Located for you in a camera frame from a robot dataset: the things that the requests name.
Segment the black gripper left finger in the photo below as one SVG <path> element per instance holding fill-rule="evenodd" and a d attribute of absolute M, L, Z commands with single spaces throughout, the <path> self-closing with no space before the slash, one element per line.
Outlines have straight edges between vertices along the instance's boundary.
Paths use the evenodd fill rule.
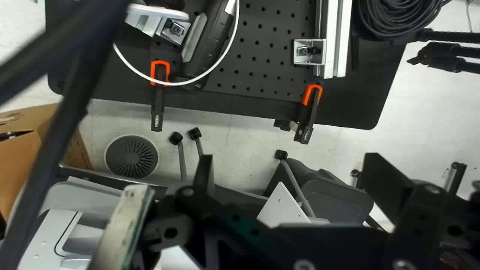
<path fill-rule="evenodd" d="M 202 155 L 198 161 L 193 176 L 193 186 L 202 192 L 214 192 L 214 159 L 211 155 Z"/>

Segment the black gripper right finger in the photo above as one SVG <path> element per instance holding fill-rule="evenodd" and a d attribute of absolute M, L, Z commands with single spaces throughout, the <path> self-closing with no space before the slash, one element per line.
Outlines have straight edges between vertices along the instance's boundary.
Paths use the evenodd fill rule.
<path fill-rule="evenodd" d="M 360 186 L 390 219 L 396 221 L 415 185 L 379 153 L 366 153 Z"/>

